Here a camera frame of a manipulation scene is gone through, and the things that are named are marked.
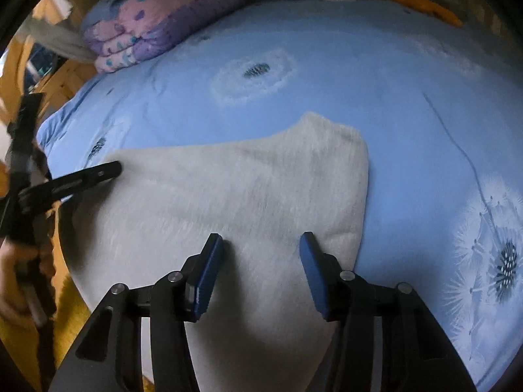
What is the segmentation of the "person's left hand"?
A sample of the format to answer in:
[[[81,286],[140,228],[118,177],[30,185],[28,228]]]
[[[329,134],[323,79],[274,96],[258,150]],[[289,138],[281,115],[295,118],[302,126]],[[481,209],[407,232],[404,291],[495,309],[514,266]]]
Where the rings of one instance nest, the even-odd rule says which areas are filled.
[[[10,324],[29,329],[33,325],[26,297],[18,280],[17,268],[20,264],[32,261],[39,255],[38,248],[12,242],[8,238],[1,244],[1,317]]]

